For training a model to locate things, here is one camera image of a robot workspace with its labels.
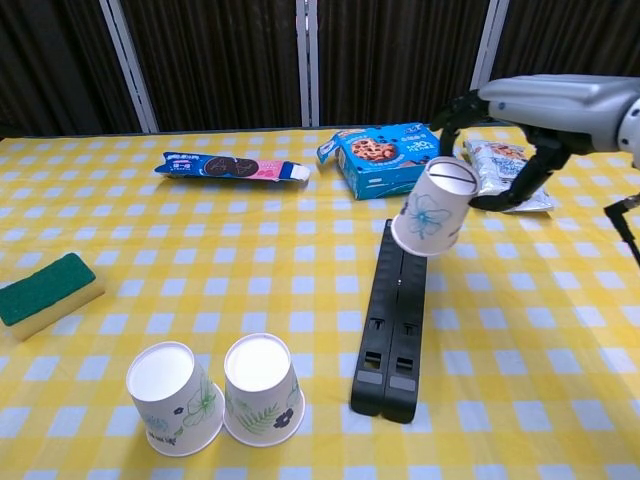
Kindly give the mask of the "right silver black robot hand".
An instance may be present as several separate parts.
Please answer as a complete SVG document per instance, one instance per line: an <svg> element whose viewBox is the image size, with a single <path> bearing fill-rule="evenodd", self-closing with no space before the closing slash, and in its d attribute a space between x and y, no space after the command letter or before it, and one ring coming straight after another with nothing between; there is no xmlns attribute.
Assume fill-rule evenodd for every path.
<svg viewBox="0 0 640 480"><path fill-rule="evenodd" d="M562 169L573 155L627 152L639 167L639 79L586 74L519 75L491 80L450 100L430 122L440 131L439 152L449 156L461 130L496 120L518 126L535 154L498 195L469 205L510 210Z"/></svg>

